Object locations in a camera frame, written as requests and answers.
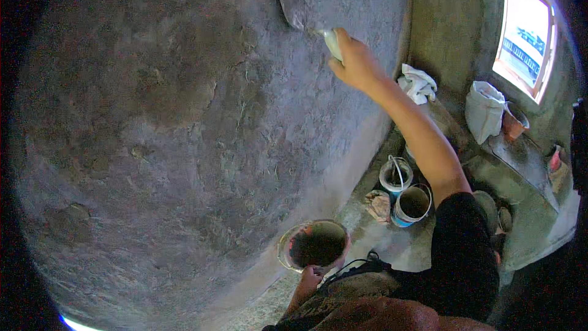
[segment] clay pot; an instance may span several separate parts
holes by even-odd
[[[502,117],[502,130],[508,140],[516,140],[524,131],[529,130],[529,120],[514,103],[507,101]]]

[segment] plastic bag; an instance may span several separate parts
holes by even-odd
[[[500,133],[504,102],[504,95],[488,82],[472,84],[466,96],[466,122],[478,144]]]

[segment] wet plaster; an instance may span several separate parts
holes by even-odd
[[[408,0],[307,1],[398,66]],[[259,297],[282,274],[276,237],[333,217],[389,126],[327,59],[278,0],[52,0],[21,71],[13,169],[59,311],[213,329]]]

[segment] window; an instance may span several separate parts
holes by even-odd
[[[504,0],[500,44],[492,70],[537,104],[547,87],[556,40],[547,0]]]

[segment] bucket handle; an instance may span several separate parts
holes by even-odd
[[[425,188],[427,188],[427,196],[429,196],[429,207],[427,207],[427,216],[429,216],[429,211],[431,209],[431,205],[433,204],[433,195],[431,193],[431,190],[429,188],[428,185],[423,184],[423,183],[416,183],[414,185],[412,185],[413,187],[417,187],[417,186],[423,186]]]
[[[404,158],[395,158],[392,155],[388,155],[388,161],[392,160],[394,162],[394,166],[396,166],[396,171],[398,172],[398,178],[401,180],[401,191],[404,190],[404,180],[402,179],[402,172],[401,167],[398,165],[398,160],[403,160],[406,163]]]

